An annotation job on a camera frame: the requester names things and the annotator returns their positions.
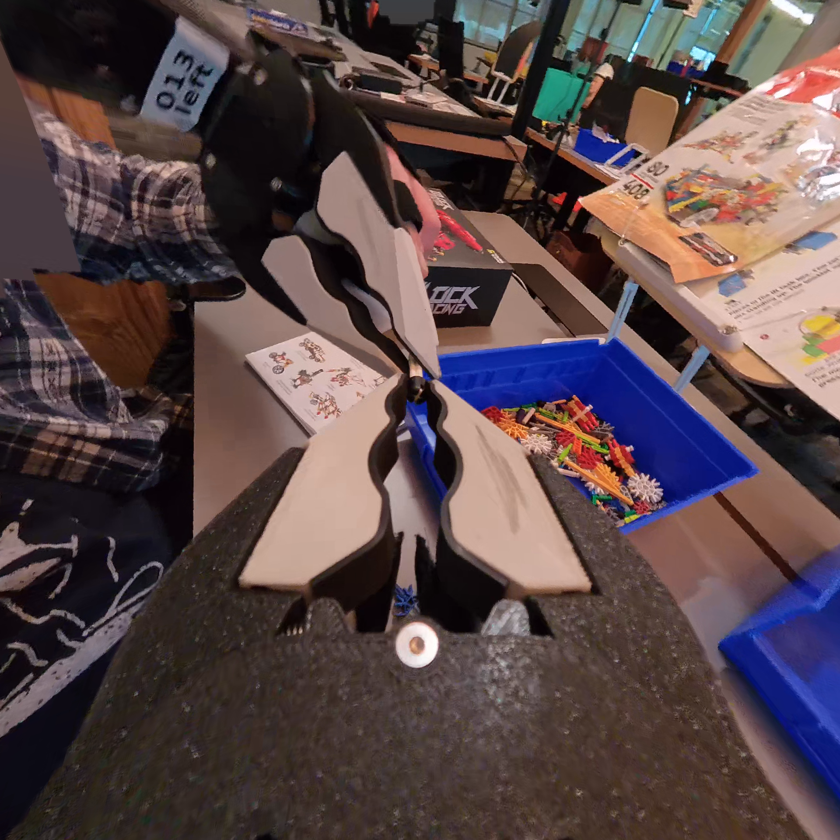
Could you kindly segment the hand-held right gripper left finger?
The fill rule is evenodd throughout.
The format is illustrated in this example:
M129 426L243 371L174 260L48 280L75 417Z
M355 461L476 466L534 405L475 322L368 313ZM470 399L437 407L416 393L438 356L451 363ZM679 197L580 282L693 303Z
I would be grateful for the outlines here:
M385 478L405 382L385 381L310 439L239 574L244 589L375 594L396 536Z

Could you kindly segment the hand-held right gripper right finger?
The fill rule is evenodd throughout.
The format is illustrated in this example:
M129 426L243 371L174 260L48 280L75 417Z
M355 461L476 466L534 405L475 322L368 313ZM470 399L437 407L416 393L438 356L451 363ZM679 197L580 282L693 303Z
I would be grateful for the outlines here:
M446 487L436 566L454 598L590 593L592 582L527 451L431 382L434 467Z

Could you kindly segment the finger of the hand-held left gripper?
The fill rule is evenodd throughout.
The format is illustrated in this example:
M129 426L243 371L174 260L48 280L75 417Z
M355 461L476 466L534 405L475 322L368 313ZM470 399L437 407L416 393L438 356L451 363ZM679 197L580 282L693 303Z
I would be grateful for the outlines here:
M360 258L364 281L383 300L403 348L439 378L438 333L414 242L402 225L387 219L349 152L325 168L316 212Z
M350 293L356 265L340 247L290 235L274 239L262 261L311 331L378 373L408 375L404 352L377 331L367 307Z

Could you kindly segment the pile of colourful toy pieces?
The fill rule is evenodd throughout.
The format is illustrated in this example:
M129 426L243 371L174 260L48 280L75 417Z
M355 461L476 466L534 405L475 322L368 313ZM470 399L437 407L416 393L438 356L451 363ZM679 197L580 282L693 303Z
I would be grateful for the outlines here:
M634 446L577 395L515 406L488 406L482 416L528 455L547 459L584 491L591 505L620 529L667 508L660 482L637 467Z

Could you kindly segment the blue bin with white label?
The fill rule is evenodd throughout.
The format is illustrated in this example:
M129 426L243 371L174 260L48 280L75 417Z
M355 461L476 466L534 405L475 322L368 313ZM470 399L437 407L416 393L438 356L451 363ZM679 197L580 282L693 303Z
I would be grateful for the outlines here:
M632 533L758 474L757 467L620 340L573 339L440 359L442 382L477 410L577 396L633 446L665 506L616 531Z

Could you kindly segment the person's left forearm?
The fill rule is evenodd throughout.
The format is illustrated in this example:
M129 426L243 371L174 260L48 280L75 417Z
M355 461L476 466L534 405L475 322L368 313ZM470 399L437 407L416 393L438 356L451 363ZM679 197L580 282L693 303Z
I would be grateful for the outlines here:
M196 164L151 161L85 141L25 102L64 207L80 266L75 276L101 285L172 286L239 276L215 237Z

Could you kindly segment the person's left hand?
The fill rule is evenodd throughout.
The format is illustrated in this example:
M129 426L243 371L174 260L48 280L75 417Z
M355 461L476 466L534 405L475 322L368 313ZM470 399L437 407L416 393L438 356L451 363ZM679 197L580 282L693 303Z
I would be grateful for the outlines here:
M427 278L428 261L434 256L441 223L432 197L425 187L410 175L394 181L397 208L412 238L422 277Z

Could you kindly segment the toy instruction sheet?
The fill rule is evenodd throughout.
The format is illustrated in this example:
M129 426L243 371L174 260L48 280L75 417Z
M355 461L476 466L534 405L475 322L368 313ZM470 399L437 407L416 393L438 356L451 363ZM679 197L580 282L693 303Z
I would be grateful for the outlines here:
M316 332L247 353L245 362L308 436L386 380Z

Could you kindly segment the black toy box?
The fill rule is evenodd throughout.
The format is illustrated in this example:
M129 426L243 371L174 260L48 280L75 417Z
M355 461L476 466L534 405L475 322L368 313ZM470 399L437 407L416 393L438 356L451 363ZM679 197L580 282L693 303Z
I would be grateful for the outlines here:
M512 267L444 192L433 188L429 195L440 222L425 279L435 326L490 326L508 288Z

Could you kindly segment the black monitor stand base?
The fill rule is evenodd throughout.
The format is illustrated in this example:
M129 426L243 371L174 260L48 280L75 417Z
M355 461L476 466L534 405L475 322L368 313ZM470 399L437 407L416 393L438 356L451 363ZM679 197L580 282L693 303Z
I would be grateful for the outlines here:
M224 303L236 301L246 293L245 282L237 276L223 279L168 286L167 300L171 309L190 308L197 303Z

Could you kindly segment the long wooden desk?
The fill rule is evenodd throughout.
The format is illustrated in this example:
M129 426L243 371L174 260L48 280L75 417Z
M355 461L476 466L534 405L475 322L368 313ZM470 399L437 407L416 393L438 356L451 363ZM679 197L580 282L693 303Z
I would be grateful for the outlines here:
M512 163L524 162L528 151L524 142L511 135L510 123L503 120L436 111L386 100L368 91L349 90L344 94L367 116L383 123L401 144Z

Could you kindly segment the black flat pad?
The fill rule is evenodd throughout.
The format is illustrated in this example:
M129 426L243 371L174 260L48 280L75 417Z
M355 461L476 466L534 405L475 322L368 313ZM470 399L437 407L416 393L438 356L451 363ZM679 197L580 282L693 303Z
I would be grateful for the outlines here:
M605 337L608 327L547 269L535 264L512 265L513 275L543 310L572 338Z

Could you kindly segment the person's dark printed shirt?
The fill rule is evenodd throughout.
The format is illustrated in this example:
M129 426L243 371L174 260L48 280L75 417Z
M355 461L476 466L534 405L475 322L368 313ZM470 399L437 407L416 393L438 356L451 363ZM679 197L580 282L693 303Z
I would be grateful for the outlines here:
M2 477L2 807L60 765L174 557L147 493Z

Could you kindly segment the person's plaid shirt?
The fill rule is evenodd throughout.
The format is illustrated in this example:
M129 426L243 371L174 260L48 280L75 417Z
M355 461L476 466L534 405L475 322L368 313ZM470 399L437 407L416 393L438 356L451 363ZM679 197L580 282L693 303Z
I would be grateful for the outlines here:
M69 331L34 280L3 280L1 468L100 490L150 489L190 400L123 391Z

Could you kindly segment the beige chair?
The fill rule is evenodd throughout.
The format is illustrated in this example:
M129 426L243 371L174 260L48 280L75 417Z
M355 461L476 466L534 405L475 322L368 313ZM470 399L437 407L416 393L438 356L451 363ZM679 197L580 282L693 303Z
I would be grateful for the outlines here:
M678 100L649 87L635 91L624 142L650 157L661 154L669 143L679 113Z

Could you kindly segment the blue plastic bin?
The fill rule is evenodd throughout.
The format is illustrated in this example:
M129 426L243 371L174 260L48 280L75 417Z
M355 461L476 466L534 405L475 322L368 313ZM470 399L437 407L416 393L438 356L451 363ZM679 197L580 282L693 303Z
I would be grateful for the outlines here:
M718 644L839 795L839 549L814 559Z

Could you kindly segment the cardboard poster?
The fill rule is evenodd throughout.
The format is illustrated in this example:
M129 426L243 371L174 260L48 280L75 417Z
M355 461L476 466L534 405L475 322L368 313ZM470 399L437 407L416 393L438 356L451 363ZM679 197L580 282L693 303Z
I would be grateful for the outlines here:
M838 217L838 106L753 93L581 207L677 284L745 268Z

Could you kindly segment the red toy packet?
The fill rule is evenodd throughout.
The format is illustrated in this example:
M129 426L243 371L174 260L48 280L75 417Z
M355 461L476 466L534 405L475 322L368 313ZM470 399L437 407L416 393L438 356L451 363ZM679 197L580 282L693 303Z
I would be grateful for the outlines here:
M762 88L768 97L839 113L839 52L833 49L785 70Z

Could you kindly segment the black metal post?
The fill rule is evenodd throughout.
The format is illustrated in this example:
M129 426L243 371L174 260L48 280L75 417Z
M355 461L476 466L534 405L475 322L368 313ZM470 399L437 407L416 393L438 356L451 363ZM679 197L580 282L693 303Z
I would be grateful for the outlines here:
M524 141L571 1L550 1L512 119L510 136Z

